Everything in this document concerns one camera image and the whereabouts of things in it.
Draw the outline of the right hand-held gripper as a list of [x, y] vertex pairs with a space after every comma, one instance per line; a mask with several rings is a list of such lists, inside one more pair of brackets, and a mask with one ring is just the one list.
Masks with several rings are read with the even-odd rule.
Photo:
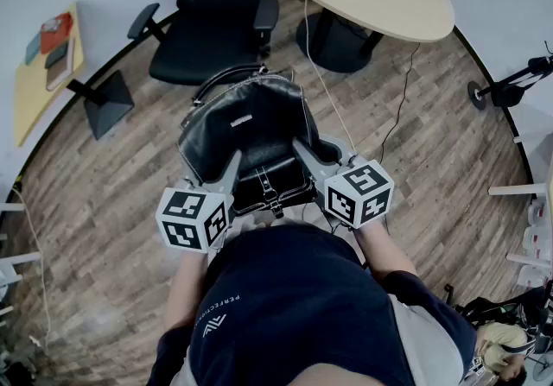
[[340, 139], [320, 137], [320, 159], [304, 142], [292, 140], [297, 160], [323, 184], [324, 210], [342, 224], [358, 229], [384, 216], [391, 205], [394, 181], [376, 160], [348, 166], [353, 152]]

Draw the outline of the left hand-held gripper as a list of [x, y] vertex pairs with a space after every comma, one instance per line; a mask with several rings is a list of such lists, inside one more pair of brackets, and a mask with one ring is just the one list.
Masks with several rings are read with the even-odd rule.
[[156, 210], [156, 222], [169, 248], [207, 253], [232, 225], [230, 210], [242, 152], [237, 149], [216, 180], [195, 186], [180, 179], [166, 187]]

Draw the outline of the black equipment pile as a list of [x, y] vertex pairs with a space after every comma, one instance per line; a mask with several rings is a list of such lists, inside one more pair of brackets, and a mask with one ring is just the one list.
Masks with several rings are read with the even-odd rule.
[[447, 304], [474, 327], [494, 321], [520, 326], [532, 337], [544, 335], [553, 338], [553, 281], [539, 288], [530, 288], [507, 301], [492, 302], [478, 297], [466, 306], [453, 305], [451, 285], [447, 284], [445, 290], [448, 293]]

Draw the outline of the white shelf rack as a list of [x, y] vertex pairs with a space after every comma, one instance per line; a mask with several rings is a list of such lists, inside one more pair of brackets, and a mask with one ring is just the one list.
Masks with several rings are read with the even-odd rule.
[[517, 284], [521, 287], [544, 287], [553, 281], [553, 177], [538, 184], [490, 187], [488, 194], [537, 196], [528, 208], [522, 252], [507, 253], [505, 258], [520, 265]]

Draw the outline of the person's right forearm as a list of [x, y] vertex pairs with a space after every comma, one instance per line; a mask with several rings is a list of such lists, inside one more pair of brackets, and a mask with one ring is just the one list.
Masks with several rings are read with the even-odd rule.
[[353, 231], [368, 269], [378, 282], [393, 272], [417, 275], [415, 265], [395, 244], [385, 227], [373, 220]]

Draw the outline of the person's left forearm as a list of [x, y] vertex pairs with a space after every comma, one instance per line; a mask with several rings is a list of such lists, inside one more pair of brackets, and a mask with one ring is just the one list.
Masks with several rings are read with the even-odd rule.
[[164, 330], [194, 323], [202, 299], [208, 254], [184, 251], [172, 279], [164, 315]]

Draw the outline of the black floor stand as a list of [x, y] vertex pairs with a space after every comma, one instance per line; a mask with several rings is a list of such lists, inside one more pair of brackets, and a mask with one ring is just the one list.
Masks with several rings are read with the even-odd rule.
[[527, 67], [502, 79], [493, 81], [486, 87], [480, 87], [476, 82], [467, 84], [467, 94], [474, 107], [483, 111], [486, 108], [486, 98], [499, 108], [510, 108], [520, 103], [525, 92], [538, 81], [547, 78], [553, 73], [553, 51], [544, 42], [548, 52], [546, 56], [530, 58]]

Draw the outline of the red book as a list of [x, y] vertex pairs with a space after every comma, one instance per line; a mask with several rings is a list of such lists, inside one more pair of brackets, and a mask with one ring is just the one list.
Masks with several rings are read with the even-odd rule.
[[65, 41], [71, 33], [73, 17], [70, 12], [62, 13], [41, 25], [40, 50], [47, 54]]

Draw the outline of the black leather handbag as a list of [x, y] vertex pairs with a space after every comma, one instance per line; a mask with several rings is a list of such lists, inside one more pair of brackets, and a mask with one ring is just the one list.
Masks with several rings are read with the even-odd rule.
[[222, 177], [240, 152], [232, 213], [271, 211], [281, 217], [284, 208], [316, 197], [314, 181], [294, 154], [294, 139], [324, 162], [339, 159], [321, 140], [300, 85], [263, 66], [236, 66], [199, 88], [177, 147], [186, 178], [197, 187]]

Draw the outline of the white furniture frame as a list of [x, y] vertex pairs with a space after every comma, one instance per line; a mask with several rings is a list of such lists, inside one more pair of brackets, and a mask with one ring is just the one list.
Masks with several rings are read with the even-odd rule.
[[[0, 214], [4, 212], [26, 212], [23, 203], [0, 203]], [[6, 234], [0, 234], [0, 243], [7, 240]], [[9, 287], [22, 280], [22, 275], [16, 272], [15, 266], [42, 260], [40, 251], [30, 252], [17, 256], [0, 257], [0, 318], [14, 310], [12, 306], [3, 307], [3, 299]]]

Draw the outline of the dark green notebook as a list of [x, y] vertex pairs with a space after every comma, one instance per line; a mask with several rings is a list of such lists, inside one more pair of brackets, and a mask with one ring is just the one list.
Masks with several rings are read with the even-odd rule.
[[62, 68], [65, 67], [67, 63], [69, 42], [69, 40], [65, 40], [49, 53], [45, 61], [45, 68], [47, 70], [53, 68], [55, 65], [60, 65]]

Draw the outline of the black mesh office chair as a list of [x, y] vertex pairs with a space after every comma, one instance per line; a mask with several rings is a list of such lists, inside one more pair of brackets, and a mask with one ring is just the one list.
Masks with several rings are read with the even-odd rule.
[[158, 7], [146, 6], [127, 36], [136, 40], [149, 31], [159, 41], [149, 75], [176, 85], [199, 85], [227, 68], [257, 63], [270, 51], [279, 17], [277, 0], [176, 0], [163, 30], [153, 19]]

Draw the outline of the person's dark shirt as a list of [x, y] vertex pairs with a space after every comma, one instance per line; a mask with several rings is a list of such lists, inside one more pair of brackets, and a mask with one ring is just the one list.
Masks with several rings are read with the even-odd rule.
[[146, 386], [459, 386], [476, 341], [418, 275], [378, 282], [358, 244], [284, 219], [208, 257], [194, 323], [164, 330]]

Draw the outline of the teal book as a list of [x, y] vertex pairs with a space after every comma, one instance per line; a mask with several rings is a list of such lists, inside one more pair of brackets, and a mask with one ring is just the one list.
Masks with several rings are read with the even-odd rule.
[[36, 55], [41, 51], [41, 33], [37, 33], [34, 38], [26, 46], [24, 63], [29, 66]]

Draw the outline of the yellow side table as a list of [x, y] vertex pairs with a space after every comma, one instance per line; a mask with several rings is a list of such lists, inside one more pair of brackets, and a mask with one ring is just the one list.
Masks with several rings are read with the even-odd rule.
[[72, 3], [66, 12], [73, 17], [67, 39], [74, 38], [73, 72], [53, 92], [46, 89], [46, 54], [37, 54], [33, 62], [22, 63], [16, 69], [14, 93], [14, 141], [21, 147], [45, 111], [66, 89], [85, 99], [86, 116], [92, 133], [99, 139], [134, 107], [130, 91], [120, 71], [112, 73], [98, 87], [92, 88], [79, 80], [86, 69], [86, 57], [79, 29], [78, 4]]

